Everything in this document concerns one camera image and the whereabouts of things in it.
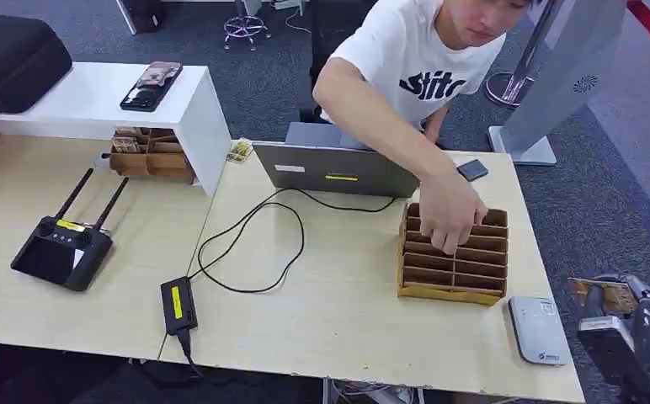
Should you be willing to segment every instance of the man's hand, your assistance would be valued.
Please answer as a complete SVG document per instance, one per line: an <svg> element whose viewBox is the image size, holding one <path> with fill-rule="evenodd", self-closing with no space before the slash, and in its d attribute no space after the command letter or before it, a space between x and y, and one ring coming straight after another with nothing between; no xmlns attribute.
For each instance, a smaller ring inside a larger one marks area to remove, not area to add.
<svg viewBox="0 0 650 404"><path fill-rule="evenodd" d="M477 191L451 167L423 177L419 190L420 231L432 245L453 255L466 243L474 224L481 225L488 213Z"/></svg>

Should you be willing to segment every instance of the white power bank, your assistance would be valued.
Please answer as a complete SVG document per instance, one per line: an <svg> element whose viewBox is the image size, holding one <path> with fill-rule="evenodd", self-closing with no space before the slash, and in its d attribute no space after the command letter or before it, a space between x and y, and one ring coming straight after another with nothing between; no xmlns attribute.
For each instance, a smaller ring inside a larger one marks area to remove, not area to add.
<svg viewBox="0 0 650 404"><path fill-rule="evenodd" d="M543 297L509 299L521 357L532 364L562 366L571 362L556 304Z"/></svg>

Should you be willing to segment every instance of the cardboard compartment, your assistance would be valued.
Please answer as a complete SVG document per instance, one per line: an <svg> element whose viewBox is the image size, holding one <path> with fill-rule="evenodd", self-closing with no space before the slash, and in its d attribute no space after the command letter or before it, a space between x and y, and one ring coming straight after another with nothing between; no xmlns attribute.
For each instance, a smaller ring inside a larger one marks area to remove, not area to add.
<svg viewBox="0 0 650 404"><path fill-rule="evenodd" d="M488 226L481 225L472 227L473 236L489 236L489 237L509 237L508 227Z"/></svg>
<svg viewBox="0 0 650 404"><path fill-rule="evenodd" d="M419 267L405 267L404 282L453 285L454 273Z"/></svg>
<svg viewBox="0 0 650 404"><path fill-rule="evenodd" d="M422 236L419 231L408 230L405 238L408 242L432 242L427 236Z"/></svg>
<svg viewBox="0 0 650 404"><path fill-rule="evenodd" d="M508 227L509 215L505 210L489 209L488 213L483 218L482 224L487 226Z"/></svg>
<svg viewBox="0 0 650 404"><path fill-rule="evenodd" d="M422 221L418 217L408 217L407 218L407 230L408 231L419 231Z"/></svg>
<svg viewBox="0 0 650 404"><path fill-rule="evenodd" d="M454 274L454 286L486 290L503 290L503 279L490 276Z"/></svg>
<svg viewBox="0 0 650 404"><path fill-rule="evenodd" d="M489 210L483 224L472 228L469 240L451 257L419 233L419 205L408 205L397 247L397 294L494 305L506 296L508 223L505 211Z"/></svg>
<svg viewBox="0 0 650 404"><path fill-rule="evenodd" d="M433 255L436 257L453 258L451 255L444 254L444 252L438 248L434 248L434 246L428 242L404 242L404 251L424 255Z"/></svg>
<svg viewBox="0 0 650 404"><path fill-rule="evenodd" d="M417 254L414 252L405 252L404 266L438 269L439 271L454 271L454 260L449 258L432 257L430 255Z"/></svg>
<svg viewBox="0 0 650 404"><path fill-rule="evenodd" d="M509 241L506 240L505 237L470 236L466 244L462 244L461 246L464 248L474 248L476 250L506 253L509 250Z"/></svg>
<svg viewBox="0 0 650 404"><path fill-rule="evenodd" d="M194 169L170 129L141 128L136 139L140 153L119 153L112 147L109 167L119 175L152 175L192 183Z"/></svg>
<svg viewBox="0 0 650 404"><path fill-rule="evenodd" d="M506 267L503 265L460 261L458 259L455 260L454 265L458 274L484 275L501 279L505 279L507 275Z"/></svg>
<svg viewBox="0 0 650 404"><path fill-rule="evenodd" d="M474 250L471 248L459 247L456 249L454 258L475 263L492 263L495 265L506 265L506 252Z"/></svg>

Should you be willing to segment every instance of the yellow label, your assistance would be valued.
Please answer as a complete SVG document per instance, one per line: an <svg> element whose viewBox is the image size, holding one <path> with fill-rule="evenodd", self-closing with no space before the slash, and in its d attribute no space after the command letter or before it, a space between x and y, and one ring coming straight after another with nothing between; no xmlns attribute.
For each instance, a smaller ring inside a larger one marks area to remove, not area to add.
<svg viewBox="0 0 650 404"><path fill-rule="evenodd" d="M181 318L181 298L178 296L178 286L171 288L171 298L173 300L173 317L178 320Z"/></svg>
<svg viewBox="0 0 650 404"><path fill-rule="evenodd" d="M325 178L327 179L339 179L341 181L357 181L356 177L343 177L340 175L326 175Z"/></svg>
<svg viewBox="0 0 650 404"><path fill-rule="evenodd" d="M62 219L57 221L57 225L59 227L64 227L66 229L74 230L74 231L84 231L84 227L80 225L76 225L74 223L71 223L69 221L64 221Z"/></svg>

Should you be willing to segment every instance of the cardboard organizer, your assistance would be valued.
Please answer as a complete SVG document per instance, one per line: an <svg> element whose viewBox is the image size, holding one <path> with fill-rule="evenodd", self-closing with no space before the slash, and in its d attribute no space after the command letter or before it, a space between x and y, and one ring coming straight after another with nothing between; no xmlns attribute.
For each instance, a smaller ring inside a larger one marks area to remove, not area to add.
<svg viewBox="0 0 650 404"><path fill-rule="evenodd" d="M120 153L112 146L109 168L119 175L153 175L192 183L194 169L170 129L143 129L136 138L139 153Z"/></svg>
<svg viewBox="0 0 650 404"><path fill-rule="evenodd" d="M481 226L453 256L419 232L419 204L402 214L397 281L399 296L465 301L492 306L506 296L509 229L504 210L490 209Z"/></svg>

